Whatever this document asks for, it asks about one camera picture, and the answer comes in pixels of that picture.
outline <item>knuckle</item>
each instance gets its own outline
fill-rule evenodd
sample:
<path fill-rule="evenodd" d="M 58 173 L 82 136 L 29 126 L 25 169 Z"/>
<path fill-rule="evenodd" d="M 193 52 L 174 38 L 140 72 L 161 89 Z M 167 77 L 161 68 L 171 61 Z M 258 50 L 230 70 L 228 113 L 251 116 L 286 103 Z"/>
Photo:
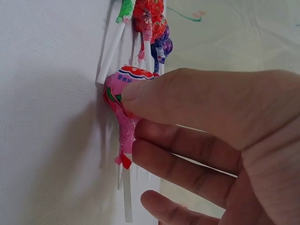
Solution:
<path fill-rule="evenodd" d="M 176 214 L 178 213 L 180 206 L 176 206 L 174 207 L 174 209 L 171 210 L 169 217 L 168 217 L 168 223 L 171 223 L 175 218 L 176 218 Z"/>
<path fill-rule="evenodd" d="M 178 159 L 177 157 L 173 157 L 173 160 L 169 164 L 168 169 L 165 173 L 165 177 L 163 177 L 163 179 L 168 180 L 171 177 L 171 175 L 173 174 L 173 171 L 174 171 L 174 167 L 177 164 L 177 159 Z"/>
<path fill-rule="evenodd" d="M 207 177 L 207 169 L 203 168 L 201 169 L 201 172 L 199 173 L 198 176 L 195 177 L 194 179 L 194 183 L 193 183 L 193 192 L 197 195 L 201 195 L 201 190 L 202 187 L 205 184 L 206 181 L 206 177 Z"/>
<path fill-rule="evenodd" d="M 195 216 L 189 225 L 200 225 L 201 224 L 201 216 Z"/>
<path fill-rule="evenodd" d="M 209 137 L 203 141 L 203 144 L 200 149 L 199 162 L 205 165 L 208 163 L 216 140 L 216 137 Z"/>

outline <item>white cloth backdrop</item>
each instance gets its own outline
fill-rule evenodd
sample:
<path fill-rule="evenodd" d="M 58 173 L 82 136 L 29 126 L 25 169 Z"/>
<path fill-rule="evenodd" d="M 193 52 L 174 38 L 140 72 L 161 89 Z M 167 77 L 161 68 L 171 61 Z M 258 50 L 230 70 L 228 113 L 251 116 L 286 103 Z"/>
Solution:
<path fill-rule="evenodd" d="M 121 0 L 0 1 L 0 224 L 123 225 L 118 126 L 95 79 Z M 126 26 L 111 72 L 140 38 Z M 133 225 L 157 225 L 132 166 Z"/>

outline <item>pink lollipop wrapper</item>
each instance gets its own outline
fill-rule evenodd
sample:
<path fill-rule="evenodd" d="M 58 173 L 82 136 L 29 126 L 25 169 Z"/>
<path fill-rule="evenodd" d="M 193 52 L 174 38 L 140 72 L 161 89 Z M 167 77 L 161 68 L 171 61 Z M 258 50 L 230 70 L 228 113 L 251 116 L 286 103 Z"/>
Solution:
<path fill-rule="evenodd" d="M 123 164 L 129 169 L 131 161 L 125 154 L 132 154 L 132 144 L 134 141 L 135 127 L 140 120 L 130 112 L 126 112 L 122 105 L 122 91 L 126 85 L 139 80 L 152 80 L 158 77 L 146 70 L 124 65 L 118 72 L 109 76 L 104 84 L 103 98 L 116 114 L 120 132 L 119 155 L 115 158 L 115 163 Z"/>

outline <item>white lollipop stick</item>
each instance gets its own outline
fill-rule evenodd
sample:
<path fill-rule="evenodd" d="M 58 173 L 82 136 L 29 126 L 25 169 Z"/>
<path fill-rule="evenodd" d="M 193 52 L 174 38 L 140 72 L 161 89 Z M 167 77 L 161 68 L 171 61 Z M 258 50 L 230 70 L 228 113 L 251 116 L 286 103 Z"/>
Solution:
<path fill-rule="evenodd" d="M 125 28 L 126 23 L 124 21 L 121 21 L 120 23 L 118 23 L 115 34 L 113 36 L 112 42 L 108 48 L 107 51 L 107 55 L 104 58 L 104 61 L 102 63 L 101 66 L 101 70 L 97 79 L 97 83 L 99 84 L 104 84 L 107 74 L 108 74 L 108 70 L 110 67 L 110 64 L 112 63 L 113 60 L 113 56 L 117 50 L 117 47 L 119 45 L 120 39 L 122 37 L 124 28 Z"/>
<path fill-rule="evenodd" d="M 125 222 L 132 223 L 132 204 L 131 204 L 131 184 L 130 170 L 123 169 L 123 188 L 124 188 L 124 207 L 125 207 Z"/>
<path fill-rule="evenodd" d="M 145 66 L 145 59 L 139 59 L 139 68 L 144 69 Z"/>
<path fill-rule="evenodd" d="M 165 74 L 165 65 L 160 63 L 159 64 L 159 75 Z"/>
<path fill-rule="evenodd" d="M 146 70 L 148 70 L 149 72 L 153 72 L 150 41 L 144 41 L 144 47 L 145 47 L 145 58 L 146 58 Z"/>

